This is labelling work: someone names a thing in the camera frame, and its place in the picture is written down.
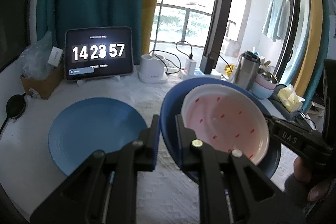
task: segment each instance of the cardboard box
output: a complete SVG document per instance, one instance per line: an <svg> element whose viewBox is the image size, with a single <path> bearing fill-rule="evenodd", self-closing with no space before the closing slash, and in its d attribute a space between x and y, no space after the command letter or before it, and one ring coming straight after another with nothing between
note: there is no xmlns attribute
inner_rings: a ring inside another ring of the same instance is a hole
<svg viewBox="0 0 336 224"><path fill-rule="evenodd" d="M31 89L36 90L41 99L48 99L56 87L64 79L64 64L55 68L45 80L28 79L21 76L23 88L28 95L32 95Z"/></svg>

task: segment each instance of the tablet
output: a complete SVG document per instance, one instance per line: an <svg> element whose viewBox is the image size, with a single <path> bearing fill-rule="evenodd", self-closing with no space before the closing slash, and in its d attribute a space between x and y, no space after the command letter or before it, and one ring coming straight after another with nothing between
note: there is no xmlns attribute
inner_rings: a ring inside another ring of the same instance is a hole
<svg viewBox="0 0 336 224"><path fill-rule="evenodd" d="M67 80L127 75L133 72L129 27L69 30L65 37Z"/></svg>

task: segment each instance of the thermos lid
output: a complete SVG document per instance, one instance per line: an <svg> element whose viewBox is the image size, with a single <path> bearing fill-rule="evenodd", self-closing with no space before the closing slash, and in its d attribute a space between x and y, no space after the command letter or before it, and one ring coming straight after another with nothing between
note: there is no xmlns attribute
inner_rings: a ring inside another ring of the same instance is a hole
<svg viewBox="0 0 336 224"><path fill-rule="evenodd" d="M260 58L258 56L256 56L255 54L253 54L252 52L250 51L246 51L242 54L242 57L247 59L247 60L250 60L251 62L254 62L254 63L259 63L260 64Z"/></svg>

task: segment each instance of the blue plate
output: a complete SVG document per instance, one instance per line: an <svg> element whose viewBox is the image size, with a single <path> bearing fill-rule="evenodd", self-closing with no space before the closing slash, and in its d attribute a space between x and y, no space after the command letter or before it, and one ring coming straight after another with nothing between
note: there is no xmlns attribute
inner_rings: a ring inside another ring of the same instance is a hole
<svg viewBox="0 0 336 224"><path fill-rule="evenodd" d="M49 130L49 151L57 167L70 175L90 154L117 151L147 128L139 112L111 98L91 98L63 110Z"/></svg>
<svg viewBox="0 0 336 224"><path fill-rule="evenodd" d="M177 84L167 93L162 102L160 112L160 127L167 149L178 166L181 166L181 151L179 150L179 143L177 140L175 115L181 113L184 97L189 92L191 92L192 89L205 84L220 84L232 87L250 98L257 105L257 107L259 107L261 112L269 115L267 109L257 98L255 98L251 93L232 83L219 79L200 77L185 80ZM258 167L268 178L271 178L277 170L278 164L280 162L280 156L281 144L276 142L274 139L270 139L268 152L258 165ZM196 172L186 172L186 175L194 182L198 183L198 174Z"/></svg>

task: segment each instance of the black round object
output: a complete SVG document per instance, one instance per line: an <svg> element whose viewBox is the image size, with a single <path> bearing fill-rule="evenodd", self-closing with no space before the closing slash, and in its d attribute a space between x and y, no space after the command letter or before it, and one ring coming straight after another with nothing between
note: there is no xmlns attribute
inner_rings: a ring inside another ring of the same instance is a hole
<svg viewBox="0 0 336 224"><path fill-rule="evenodd" d="M12 96L6 105L7 116L11 119L19 118L26 109L26 101L22 95Z"/></svg>

